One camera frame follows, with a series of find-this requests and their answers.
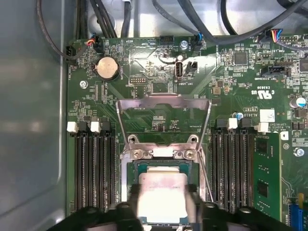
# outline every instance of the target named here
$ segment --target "sticker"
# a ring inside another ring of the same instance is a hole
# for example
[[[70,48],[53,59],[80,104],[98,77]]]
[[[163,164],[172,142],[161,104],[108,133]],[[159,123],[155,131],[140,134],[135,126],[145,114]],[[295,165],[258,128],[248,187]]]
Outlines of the sticker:
[[[274,109],[260,109],[260,122],[261,123],[274,123],[275,110]]]

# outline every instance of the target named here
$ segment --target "capacitor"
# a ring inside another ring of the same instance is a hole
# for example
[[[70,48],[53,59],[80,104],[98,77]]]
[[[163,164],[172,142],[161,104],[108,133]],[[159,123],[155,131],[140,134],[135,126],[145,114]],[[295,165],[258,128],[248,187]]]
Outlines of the capacitor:
[[[112,57],[103,57],[94,65],[93,71],[104,81],[113,81],[119,76],[120,65]]]
[[[306,106],[306,100],[303,97],[293,98],[293,99],[290,100],[290,106],[292,108],[305,107]]]
[[[244,115],[243,115],[243,113],[241,113],[241,112],[234,112],[234,113],[232,114],[232,117],[233,117],[233,118],[236,118],[237,120],[241,120],[241,119],[244,117]]]

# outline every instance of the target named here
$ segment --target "chip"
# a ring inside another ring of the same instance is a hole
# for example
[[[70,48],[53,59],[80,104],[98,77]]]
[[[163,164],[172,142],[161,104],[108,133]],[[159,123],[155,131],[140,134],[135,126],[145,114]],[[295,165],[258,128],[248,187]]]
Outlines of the chip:
[[[256,150],[259,153],[268,153],[268,142],[267,140],[257,140],[256,141]]]
[[[234,64],[235,65],[247,65],[247,52],[234,53]]]
[[[299,61],[300,72],[308,72],[308,59],[304,58]]]
[[[213,87],[213,95],[220,95],[221,88],[220,87]]]
[[[264,182],[258,180],[258,182],[257,182],[257,192],[260,195],[267,197],[268,191],[269,191],[269,185],[267,183],[264,183]]]

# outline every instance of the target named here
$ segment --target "red and black wires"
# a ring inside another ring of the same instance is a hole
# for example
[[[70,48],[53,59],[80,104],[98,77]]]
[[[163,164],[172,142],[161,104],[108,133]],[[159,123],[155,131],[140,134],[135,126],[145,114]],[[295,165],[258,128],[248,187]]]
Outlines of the red and black wires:
[[[281,32],[282,32],[282,29],[273,29],[273,30],[271,30],[271,36],[273,38],[274,43],[279,41]]]

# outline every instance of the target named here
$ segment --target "ram slot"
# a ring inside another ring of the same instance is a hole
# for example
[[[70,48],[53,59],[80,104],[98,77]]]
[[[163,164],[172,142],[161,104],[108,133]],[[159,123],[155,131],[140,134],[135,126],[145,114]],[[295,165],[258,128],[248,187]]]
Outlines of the ram slot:
[[[224,135],[222,132],[217,133],[217,179],[218,179],[218,206],[223,208],[223,198],[224,198]]]
[[[96,199],[97,199],[97,206],[101,209],[105,209],[105,179],[104,179],[104,137],[97,137],[97,153],[96,153],[96,185],[97,185],[97,192],[96,192]]]
[[[247,205],[247,131],[241,130],[240,134],[240,197],[241,206]]]
[[[212,152],[211,152],[211,182],[212,182],[212,194],[213,199],[216,202],[218,200],[218,193],[217,193],[217,138],[216,134],[212,134],[211,136],[211,143],[212,143]]]
[[[246,166],[247,166],[247,206],[253,206],[253,168],[252,168],[252,153],[254,148],[254,135],[248,135],[248,142],[247,142],[247,159],[246,159]]]
[[[90,206],[90,188],[91,188],[91,174],[90,174],[90,139],[87,135],[83,137],[83,207]]]
[[[104,145],[104,164],[103,164],[103,182],[104,182],[104,208],[105,211],[109,208],[111,204],[110,195],[111,195],[111,174],[110,174],[110,152],[111,152],[111,140],[110,137],[105,137]]]
[[[241,205],[240,198],[240,135],[235,135],[235,158],[234,158],[234,205],[235,208],[239,208]]]
[[[75,137],[75,211],[82,207],[82,137]]]
[[[235,133],[230,131],[228,134],[228,153],[226,155],[227,165],[226,170],[228,171],[228,200],[229,200],[229,207],[228,211],[234,213],[235,212],[235,194],[234,194],[234,185],[235,185],[235,153],[236,150],[236,142],[235,142]]]
[[[114,137],[110,137],[110,158],[109,158],[109,167],[110,167],[110,203],[113,205],[116,201],[116,182],[117,182],[117,174],[116,174],[116,141]]]

